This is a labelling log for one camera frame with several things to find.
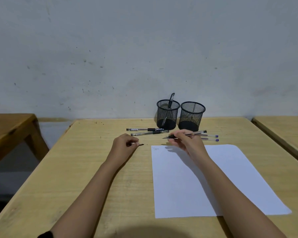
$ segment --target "hand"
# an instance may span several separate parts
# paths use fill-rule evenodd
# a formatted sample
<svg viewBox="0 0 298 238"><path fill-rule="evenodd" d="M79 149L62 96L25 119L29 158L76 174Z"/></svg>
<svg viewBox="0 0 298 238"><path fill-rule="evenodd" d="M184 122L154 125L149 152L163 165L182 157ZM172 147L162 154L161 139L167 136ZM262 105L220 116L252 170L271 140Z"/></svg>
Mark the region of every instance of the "hand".
<svg viewBox="0 0 298 238"><path fill-rule="evenodd" d="M115 138L106 161L115 164L117 168L119 168L137 149L137 147L139 146L138 140L139 139L128 134L123 134Z"/></svg>
<svg viewBox="0 0 298 238"><path fill-rule="evenodd" d="M208 158L207 151L203 144L203 141L199 135L186 136L184 134L193 133L187 129L177 130L172 132L171 135L177 137L177 139L168 139L168 141L187 152L194 162L197 162L201 158Z"/></svg>

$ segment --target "wooden desk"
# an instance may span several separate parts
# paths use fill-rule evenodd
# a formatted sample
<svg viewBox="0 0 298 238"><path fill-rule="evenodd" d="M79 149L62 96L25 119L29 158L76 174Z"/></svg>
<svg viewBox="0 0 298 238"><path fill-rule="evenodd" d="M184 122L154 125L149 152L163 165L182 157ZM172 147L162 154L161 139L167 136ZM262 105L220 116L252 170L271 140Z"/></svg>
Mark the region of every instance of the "wooden desk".
<svg viewBox="0 0 298 238"><path fill-rule="evenodd" d="M49 151L34 114L0 114L0 160L22 141L39 161Z"/></svg>
<svg viewBox="0 0 298 238"><path fill-rule="evenodd" d="M132 127L155 127L155 123L152 119L76 121L0 213L0 237L36 237L49 230L106 159L113 139ZM270 219L287 237L298 238L298 161L244 118L203 118L200 129L220 135L219 144L242 150L292 210L290 215ZM221 217L155 219L151 145L164 145L165 135L139 136L145 145L113 181L95 237L226 237Z"/></svg>
<svg viewBox="0 0 298 238"><path fill-rule="evenodd" d="M257 116L252 122L298 159L298 116Z"/></svg>

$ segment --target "sheet of paper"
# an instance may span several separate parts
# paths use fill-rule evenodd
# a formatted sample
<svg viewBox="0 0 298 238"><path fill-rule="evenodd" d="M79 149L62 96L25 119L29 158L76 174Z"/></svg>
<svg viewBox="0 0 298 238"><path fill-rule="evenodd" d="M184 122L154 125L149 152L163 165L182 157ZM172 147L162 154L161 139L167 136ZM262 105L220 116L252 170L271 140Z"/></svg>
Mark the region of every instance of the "sheet of paper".
<svg viewBox="0 0 298 238"><path fill-rule="evenodd" d="M211 159L266 215L290 214L266 181L235 145L206 145ZM221 216L203 173L174 146L151 146L156 218Z"/></svg>

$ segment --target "forearm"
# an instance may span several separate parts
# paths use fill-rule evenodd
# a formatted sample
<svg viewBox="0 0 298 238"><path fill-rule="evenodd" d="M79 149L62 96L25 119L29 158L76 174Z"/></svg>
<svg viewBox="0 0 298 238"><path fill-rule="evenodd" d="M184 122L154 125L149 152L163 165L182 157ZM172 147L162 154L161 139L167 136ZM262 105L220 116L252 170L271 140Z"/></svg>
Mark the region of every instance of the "forearm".
<svg viewBox="0 0 298 238"><path fill-rule="evenodd" d="M198 158L198 167L203 172L234 237L271 238L286 237L275 224L258 209L227 178L209 158Z"/></svg>
<svg viewBox="0 0 298 238"><path fill-rule="evenodd" d="M81 194L52 227L55 238L90 237L117 167L104 162Z"/></svg>

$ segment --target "metal mesh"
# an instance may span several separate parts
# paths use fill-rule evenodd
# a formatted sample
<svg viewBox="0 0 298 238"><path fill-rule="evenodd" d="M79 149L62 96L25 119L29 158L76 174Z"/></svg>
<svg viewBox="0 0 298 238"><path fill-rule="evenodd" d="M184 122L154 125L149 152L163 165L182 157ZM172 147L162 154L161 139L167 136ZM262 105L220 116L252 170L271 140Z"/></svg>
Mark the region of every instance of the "metal mesh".
<svg viewBox="0 0 298 238"><path fill-rule="evenodd" d="M180 107L180 104L177 101L173 101L171 104L171 108L168 108L168 105L169 99L158 101L157 126L158 128L172 130L176 127L178 109Z"/></svg>
<svg viewBox="0 0 298 238"><path fill-rule="evenodd" d="M196 102L184 102L181 104L179 129L198 131L205 107Z"/></svg>

